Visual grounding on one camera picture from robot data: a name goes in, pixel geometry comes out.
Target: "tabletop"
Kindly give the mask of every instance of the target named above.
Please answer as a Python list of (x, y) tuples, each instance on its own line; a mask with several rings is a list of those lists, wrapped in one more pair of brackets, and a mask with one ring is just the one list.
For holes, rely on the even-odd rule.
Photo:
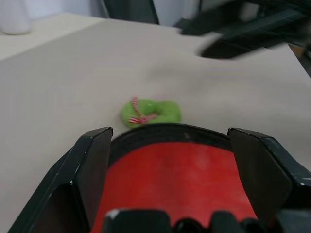
[(105, 20), (0, 62), (0, 226), (86, 131), (122, 124), (133, 96), (174, 100), (185, 124), (275, 137), (310, 169), (311, 79), (287, 45), (235, 60), (195, 55), (217, 37)]

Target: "ribbon bow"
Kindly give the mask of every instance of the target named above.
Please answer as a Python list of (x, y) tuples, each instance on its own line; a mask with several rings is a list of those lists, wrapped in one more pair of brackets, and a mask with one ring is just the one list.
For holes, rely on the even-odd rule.
[(150, 115), (144, 116), (141, 113), (141, 111), (139, 110), (138, 98), (137, 97), (133, 97), (132, 104), (133, 104), (133, 107), (134, 107), (135, 111), (138, 114), (138, 118), (134, 117), (134, 116), (131, 117), (129, 119), (129, 123), (133, 123), (133, 124), (147, 124), (149, 122), (149, 120), (152, 120), (152, 119), (157, 117), (156, 113), (152, 113)]

